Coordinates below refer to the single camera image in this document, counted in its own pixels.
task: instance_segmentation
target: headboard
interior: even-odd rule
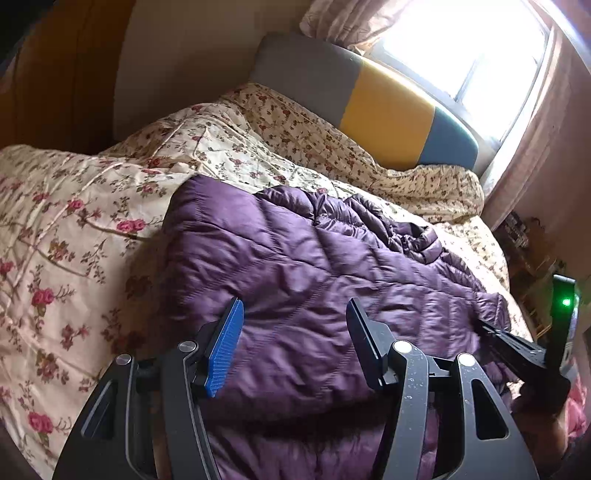
[[[403,75],[344,48],[268,34],[250,80],[330,122],[383,167],[474,167],[476,140],[448,110]]]

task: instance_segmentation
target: wall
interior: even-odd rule
[[[298,30],[311,0],[142,0],[129,20],[115,89],[123,139],[248,79],[269,31]]]

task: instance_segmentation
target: metal rivet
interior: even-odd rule
[[[457,356],[457,361],[466,367],[473,367],[476,364],[476,359],[469,353],[460,353]]]
[[[121,355],[117,356],[115,361],[117,362],[117,365],[127,365],[129,362],[131,362],[131,355],[128,353],[122,353]]]
[[[410,353],[413,349],[413,346],[408,343],[406,340],[398,340],[394,342],[394,350],[400,353]]]
[[[197,344],[192,340],[185,340],[184,342],[179,343],[178,349],[184,353],[192,352],[197,348]]]

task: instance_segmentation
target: floral blanket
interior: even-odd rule
[[[395,220],[436,224],[488,291],[509,300],[505,259],[460,167],[386,170],[300,105],[256,84],[194,105],[90,157],[0,151],[0,417],[44,479],[114,355],[162,352],[160,226],[170,196],[202,173],[249,192],[279,184],[365,195]]]

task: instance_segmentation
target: black device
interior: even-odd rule
[[[219,480],[199,401],[223,385],[243,321],[234,298],[218,322],[161,357],[117,356],[76,420],[53,480],[155,479],[149,393],[157,390],[174,480]]]
[[[486,322],[476,325],[489,349],[552,413],[560,411],[570,390],[576,297],[574,281],[556,275],[554,300],[561,306],[552,310],[557,331],[547,350]],[[206,324],[195,340],[162,357],[137,362],[119,355],[76,420],[53,480],[155,479],[146,396],[155,390],[163,398],[173,480],[219,480],[199,401],[223,385],[243,316],[234,298],[219,322]],[[348,303],[346,321],[368,385],[392,398],[372,480],[417,478],[431,400],[440,419],[436,479],[538,479],[515,422],[473,355],[425,355],[369,319],[358,299]]]

